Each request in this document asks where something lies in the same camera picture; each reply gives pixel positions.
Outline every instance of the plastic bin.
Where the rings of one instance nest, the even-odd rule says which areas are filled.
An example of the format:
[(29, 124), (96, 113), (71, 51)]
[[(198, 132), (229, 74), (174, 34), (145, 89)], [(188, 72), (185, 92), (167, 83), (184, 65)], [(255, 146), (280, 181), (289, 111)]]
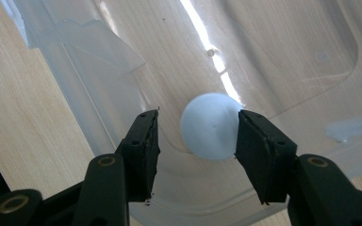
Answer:
[(246, 225), (260, 205), (234, 158), (193, 155), (180, 136), (190, 100), (225, 93), (349, 176), (362, 173), (362, 1), (16, 0), (95, 154), (112, 153), (160, 106), (144, 225)]

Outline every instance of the light wood grain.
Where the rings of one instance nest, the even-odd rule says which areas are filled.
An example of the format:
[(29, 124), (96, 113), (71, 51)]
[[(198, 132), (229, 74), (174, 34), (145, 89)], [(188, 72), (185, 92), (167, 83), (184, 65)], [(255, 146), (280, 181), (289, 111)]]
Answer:
[[(307, 9), (311, 10), (306, 13), (310, 18), (315, 18), (314, 21), (320, 20), (322, 24), (316, 24), (311, 20), (302, 21), (302, 24), (294, 24), (298, 22), (297, 18), (299, 19), (297, 14), (280, 17), (282, 14), (275, 13), (275, 11), (278, 8), (287, 10), (288, 6), (285, 5), (287, 1), (269, 1), (267, 6), (270, 9), (266, 8), (268, 14), (261, 14), (254, 10), (258, 7), (265, 7), (260, 5), (260, 1), (229, 2), (230, 4), (226, 7), (236, 12), (235, 15), (231, 15), (234, 22), (239, 23), (238, 27), (242, 27), (244, 32), (249, 31), (249, 37), (245, 37), (246, 40), (238, 40), (234, 33), (230, 33), (235, 32), (230, 30), (230, 24), (227, 24), (226, 20), (221, 20), (221, 18), (230, 17), (229, 14), (224, 15), (224, 12), (219, 11), (219, 6), (222, 5), (213, 3), (209, 6), (199, 5), (198, 8), (203, 11), (203, 20), (212, 22), (207, 23), (208, 29), (222, 34), (223, 37), (228, 37), (229, 40), (223, 39), (221, 36), (214, 39), (215, 44), (220, 50), (229, 51), (224, 51), (226, 52), (225, 57), (229, 59), (226, 62), (229, 67), (227, 70), (230, 70), (231, 79), (236, 84), (241, 101), (249, 106), (249, 109), (262, 111), (268, 116), (275, 116), (334, 87), (348, 75), (353, 79), (347, 86), (353, 86), (360, 80), (354, 78), (354, 75), (362, 73), (362, 63), (358, 64), (359, 67), (355, 68), (355, 72), (352, 73), (355, 66), (354, 56), (358, 53), (355, 52), (355, 49), (344, 48), (346, 40), (340, 40), (338, 33), (333, 30), (334, 28), (319, 19), (328, 15), (319, 5), (320, 1), (308, 1), (311, 8)], [(300, 6), (299, 2), (294, 1), (297, 4), (296, 8), (306, 8), (306, 6)], [(328, 3), (330, 7), (335, 8), (336, 6), (333, 5), (335, 1), (330, 2), (332, 2)], [(162, 106), (160, 126), (164, 131), (163, 134), (175, 149), (188, 153), (189, 151), (185, 148), (178, 133), (178, 120), (174, 120), (174, 118), (180, 118), (184, 106), (194, 96), (208, 91), (226, 92), (220, 79), (222, 74), (213, 68), (212, 59), (208, 57), (188, 14), (180, 3), (107, 1), (107, 4), (110, 6), (108, 11), (111, 12), (110, 16), (120, 24), (115, 32), (135, 50), (140, 51), (140, 54), (148, 61), (146, 66), (133, 72), (146, 103), (152, 108)], [(215, 10), (218, 14), (213, 14), (211, 10)], [(250, 10), (251, 13), (244, 13), (246, 10)], [(362, 9), (355, 6), (345, 6), (344, 8), (342, 4), (341, 13), (344, 15), (360, 14)], [(266, 18), (270, 18), (271, 23), (258, 23), (267, 20)], [(295, 32), (277, 34), (282, 36), (281, 38), (273, 36), (272, 26), (276, 24), (282, 26), (286, 22), (290, 24), (285, 29)], [(301, 39), (302, 42), (293, 43), (292, 40), (298, 39), (297, 36), (299, 36), (296, 31), (306, 23), (317, 27), (315, 30), (320, 30), (320, 33), (313, 38), (314, 40)], [(353, 30), (352, 35), (356, 39), (357, 45), (362, 47), (362, 31), (354, 26), (355, 21), (347, 20), (346, 23)], [(156, 37), (156, 33), (160, 33), (162, 36)], [(317, 64), (321, 64), (321, 56), (327, 58), (322, 53), (319, 53), (320, 62), (315, 62), (313, 59), (304, 61), (305, 58), (310, 58), (316, 43), (319, 44), (316, 39), (321, 40), (327, 34), (331, 34), (330, 37), (327, 37), (328, 42), (334, 44), (328, 54), (337, 55), (339, 71), (333, 71), (332, 68), (326, 66), (319, 71), (315, 67)], [(285, 76), (280, 76), (272, 80), (273, 84), (263, 82), (259, 76), (260, 73), (271, 76), (272, 73), (278, 71), (274, 65), (268, 65), (261, 71), (252, 65), (239, 65), (238, 62), (252, 61), (238, 48), (238, 44), (247, 40), (256, 41), (257, 48), (250, 49), (258, 53), (256, 60), (269, 60), (266, 54), (275, 48), (278, 49), (276, 53), (279, 56), (271, 56), (273, 59), (270, 61), (274, 62), (275, 57), (282, 58), (281, 54), (284, 52), (288, 56), (287, 61), (278, 59), (277, 67), (284, 69), (290, 62), (299, 61), (297, 67), (293, 68), (293, 72), (291, 69), (280, 71), (283, 75), (291, 74), (288, 81), (308, 74), (315, 74), (319, 79), (310, 80), (311, 77), (299, 77), (300, 80), (308, 82), (288, 84)], [(229, 46), (230, 41), (237, 44)], [(228, 55), (233, 51), (240, 55)], [(253, 73), (249, 73), (249, 78), (247, 78), (243, 76), (246, 75), (246, 72)], [(321, 77), (324, 74), (336, 74), (337, 76)], [(274, 85), (277, 83), (282, 83), (284, 86), (278, 88)], [(314, 88), (310, 91), (298, 88), (295, 93), (290, 93), (291, 90), (301, 85)], [(245, 90), (252, 87), (258, 91)], [(356, 95), (352, 95), (352, 98), (362, 106), (362, 89)], [(330, 99), (327, 97), (320, 96), (316, 100), (315, 104), (302, 105), (301, 108), (296, 108), (295, 112), (288, 112), (288, 114), (290, 113), (288, 116), (283, 118), (283, 115), (279, 115), (274, 119), (281, 126), (290, 124), (290, 121), (301, 122), (300, 126), (292, 129), (288, 127), (288, 129), (294, 138), (301, 140), (304, 152), (313, 150), (318, 152), (316, 151), (318, 146), (315, 146), (314, 141), (312, 142), (308, 138), (312, 137), (312, 133), (318, 133), (328, 121), (337, 120), (340, 115), (340, 111), (324, 113), (324, 107), (331, 105)], [(347, 117), (362, 114), (362, 107), (352, 107), (348, 102), (345, 105), (348, 109), (344, 109), (347, 111)], [(317, 124), (314, 123), (315, 121), (306, 123), (308, 116), (316, 114), (324, 114), (323, 118), (328, 121)], [(327, 137), (319, 137), (319, 140), (323, 141), (321, 144), (323, 147), (335, 145), (334, 141)], [(45, 198), (49, 197), (61, 189), (81, 181), (92, 158), (91, 149), (40, 51), (26, 49), (14, 24), (0, 6), (0, 170), (9, 187), (11, 189), (35, 188), (40, 190)], [(362, 176), (355, 179), (354, 184), (362, 189)], [(283, 211), (256, 225), (289, 225), (288, 215)]]

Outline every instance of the wooden table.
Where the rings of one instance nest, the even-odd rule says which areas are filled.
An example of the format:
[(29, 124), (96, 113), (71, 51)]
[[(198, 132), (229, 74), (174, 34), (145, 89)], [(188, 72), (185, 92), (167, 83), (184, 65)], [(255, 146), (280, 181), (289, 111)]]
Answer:
[[(0, 171), (8, 186), (47, 198), (83, 180), (92, 158), (41, 52), (26, 48), (0, 5)], [(362, 176), (354, 184), (362, 189)], [(288, 215), (256, 225), (289, 225)]]

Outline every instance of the transparent plastic container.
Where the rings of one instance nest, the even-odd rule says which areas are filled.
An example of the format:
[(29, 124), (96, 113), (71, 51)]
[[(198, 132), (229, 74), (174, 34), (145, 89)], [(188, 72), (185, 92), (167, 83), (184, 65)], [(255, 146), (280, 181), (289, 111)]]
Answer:
[(130, 205), (144, 225), (246, 225), (285, 208), (260, 205), (233, 157), (208, 161), (184, 144), (181, 115), (204, 93), (265, 115), (298, 154), (362, 173), (362, 1), (16, 4), (95, 154), (160, 106), (155, 196)]

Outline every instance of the white round object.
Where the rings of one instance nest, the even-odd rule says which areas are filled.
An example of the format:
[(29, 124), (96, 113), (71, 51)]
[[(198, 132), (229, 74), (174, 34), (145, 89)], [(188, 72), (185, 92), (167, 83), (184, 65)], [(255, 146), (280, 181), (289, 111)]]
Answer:
[(223, 160), (234, 155), (237, 147), (238, 113), (242, 106), (221, 93), (194, 98), (181, 117), (181, 136), (197, 156)]

